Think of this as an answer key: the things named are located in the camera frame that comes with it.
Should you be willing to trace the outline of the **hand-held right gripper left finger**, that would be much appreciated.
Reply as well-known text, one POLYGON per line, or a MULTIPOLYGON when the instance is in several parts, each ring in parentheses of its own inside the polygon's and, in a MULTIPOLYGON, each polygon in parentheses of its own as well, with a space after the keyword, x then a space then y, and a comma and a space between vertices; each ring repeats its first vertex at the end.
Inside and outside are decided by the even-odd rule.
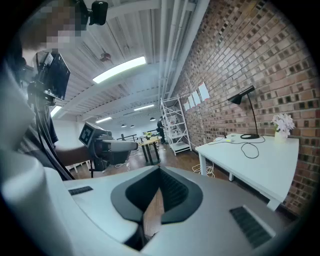
POLYGON ((152 194, 151 201, 143 211, 143 225, 124 219, 114 208, 111 194, 114 188, 136 176, 151 170, 145 166, 118 174, 96 178, 65 181, 68 190, 82 187, 91 187, 92 190, 72 196, 77 205, 86 215, 111 238, 120 243, 125 243, 130 238, 138 239, 140 235, 151 238, 161 228, 161 192, 157 190, 152 194))

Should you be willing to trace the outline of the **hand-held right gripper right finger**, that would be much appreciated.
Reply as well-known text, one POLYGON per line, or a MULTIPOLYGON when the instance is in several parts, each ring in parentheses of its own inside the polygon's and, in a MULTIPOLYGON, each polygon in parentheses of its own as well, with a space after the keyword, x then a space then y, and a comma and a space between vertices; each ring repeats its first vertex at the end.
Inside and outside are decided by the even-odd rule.
POLYGON ((142 249, 147 256, 267 256, 276 255, 294 224, 281 218, 259 198, 236 184, 190 171, 169 170, 197 184, 203 199, 187 220, 164 224, 142 249), (271 236, 253 248, 230 213, 243 207, 271 236))

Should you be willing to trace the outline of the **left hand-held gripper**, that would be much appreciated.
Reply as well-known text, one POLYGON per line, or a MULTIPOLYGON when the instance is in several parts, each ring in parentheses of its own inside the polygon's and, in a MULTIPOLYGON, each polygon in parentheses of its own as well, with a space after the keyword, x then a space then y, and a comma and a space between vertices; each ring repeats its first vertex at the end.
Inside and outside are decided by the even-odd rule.
POLYGON ((110 165, 123 164, 130 151, 139 146, 137 142, 115 140, 111 131, 89 122, 84 123, 78 139, 88 148, 97 172, 103 172, 110 165))

